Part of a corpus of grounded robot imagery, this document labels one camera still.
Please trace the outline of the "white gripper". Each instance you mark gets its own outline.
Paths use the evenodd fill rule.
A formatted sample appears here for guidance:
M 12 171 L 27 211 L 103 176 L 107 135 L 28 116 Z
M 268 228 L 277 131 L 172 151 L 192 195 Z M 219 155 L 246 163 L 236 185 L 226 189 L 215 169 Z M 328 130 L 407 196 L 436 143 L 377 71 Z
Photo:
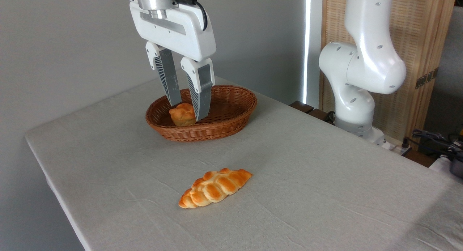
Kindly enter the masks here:
M 190 5 L 180 4 L 167 10 L 166 19 L 152 18 L 135 2 L 129 4 L 129 9 L 139 35 L 147 40 L 145 49 L 149 63 L 157 71 L 171 106 L 182 102 L 172 51 L 185 56 L 181 65 L 199 122 L 209 114 L 212 86 L 215 86 L 210 59 L 216 51 L 212 24 L 209 22 L 203 31 L 203 13 Z

